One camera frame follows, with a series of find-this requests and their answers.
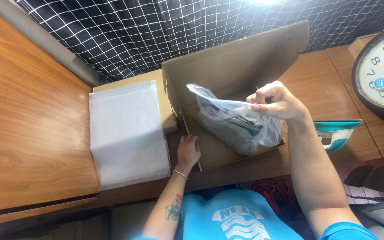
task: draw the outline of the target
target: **white print on shirt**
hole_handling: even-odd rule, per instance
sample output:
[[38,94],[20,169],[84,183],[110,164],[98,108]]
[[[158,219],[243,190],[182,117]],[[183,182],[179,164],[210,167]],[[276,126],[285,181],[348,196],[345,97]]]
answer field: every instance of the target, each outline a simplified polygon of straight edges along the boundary
[[234,235],[250,240],[270,239],[264,225],[257,219],[263,219],[263,216],[256,211],[236,205],[216,211],[211,220],[222,222],[221,229],[226,234],[227,239]]

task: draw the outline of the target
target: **person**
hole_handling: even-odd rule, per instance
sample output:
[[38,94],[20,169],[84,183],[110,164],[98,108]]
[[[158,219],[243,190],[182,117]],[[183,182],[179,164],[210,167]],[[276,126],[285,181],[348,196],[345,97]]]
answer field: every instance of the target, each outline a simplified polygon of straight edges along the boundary
[[[339,176],[303,103],[279,81],[265,85],[246,101],[253,104],[252,110],[287,122],[291,180],[315,236],[321,240],[376,239],[349,208]],[[181,138],[178,164],[138,239],[172,240],[177,235],[183,240],[302,240],[256,192],[229,189],[209,201],[195,194],[183,197],[187,176],[200,158],[197,139]]]

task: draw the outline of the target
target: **plastic bag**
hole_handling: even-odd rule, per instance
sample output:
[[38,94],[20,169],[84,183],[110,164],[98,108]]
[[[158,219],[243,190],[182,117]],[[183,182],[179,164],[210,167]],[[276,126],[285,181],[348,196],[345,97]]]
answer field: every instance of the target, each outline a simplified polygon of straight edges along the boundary
[[251,104],[220,100],[210,90],[186,84],[196,94],[198,121],[241,155],[253,155],[259,145],[276,146],[284,135],[282,120],[250,109]]

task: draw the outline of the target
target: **white grid pattern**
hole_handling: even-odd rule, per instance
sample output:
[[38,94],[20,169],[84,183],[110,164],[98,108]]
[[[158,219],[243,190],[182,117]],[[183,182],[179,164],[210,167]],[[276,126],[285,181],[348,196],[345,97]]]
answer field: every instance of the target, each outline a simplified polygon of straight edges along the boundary
[[16,1],[110,82],[302,20],[310,23],[307,52],[384,28],[384,0]]

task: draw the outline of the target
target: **silver bracelet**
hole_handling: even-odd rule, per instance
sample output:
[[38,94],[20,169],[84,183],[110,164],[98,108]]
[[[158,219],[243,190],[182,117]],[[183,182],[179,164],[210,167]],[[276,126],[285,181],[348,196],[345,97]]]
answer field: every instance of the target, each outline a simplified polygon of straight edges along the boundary
[[184,175],[183,173],[181,173],[181,172],[179,172],[179,171],[177,171],[177,170],[173,170],[173,172],[177,172],[178,174],[180,174],[180,175],[182,175],[183,177],[185,177],[186,178],[186,180],[188,180],[188,177],[186,177],[186,175]]

